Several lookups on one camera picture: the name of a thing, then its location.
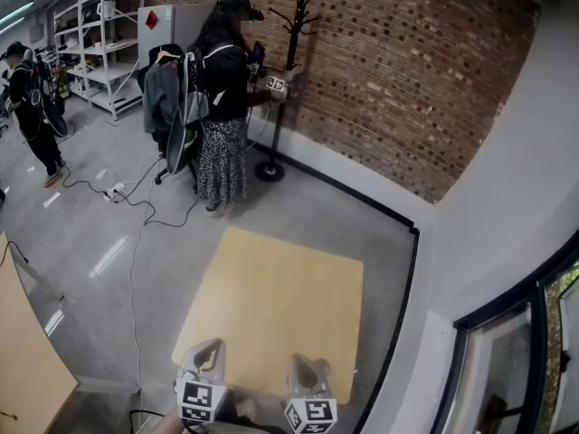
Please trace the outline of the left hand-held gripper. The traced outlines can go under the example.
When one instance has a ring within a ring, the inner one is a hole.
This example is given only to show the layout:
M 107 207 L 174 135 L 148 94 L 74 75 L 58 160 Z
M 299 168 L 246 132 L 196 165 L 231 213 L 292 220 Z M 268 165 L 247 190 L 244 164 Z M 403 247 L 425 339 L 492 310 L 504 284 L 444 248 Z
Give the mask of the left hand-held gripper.
M 197 373 L 209 372 L 211 382 L 193 371 L 180 369 L 176 378 L 176 399 L 184 424 L 215 422 L 223 405 L 227 388 L 223 382 L 226 367 L 226 345 L 222 339 L 209 339 L 185 352 L 182 367 Z

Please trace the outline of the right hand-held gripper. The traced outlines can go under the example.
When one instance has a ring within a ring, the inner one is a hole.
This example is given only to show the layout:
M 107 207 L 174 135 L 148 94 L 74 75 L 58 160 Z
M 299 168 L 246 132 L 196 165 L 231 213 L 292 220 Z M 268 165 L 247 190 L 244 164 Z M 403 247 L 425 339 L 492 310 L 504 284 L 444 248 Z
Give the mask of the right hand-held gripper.
M 329 389 L 329 373 L 325 359 L 290 357 L 284 415 L 293 433 L 329 433 L 337 424 L 337 400 Z

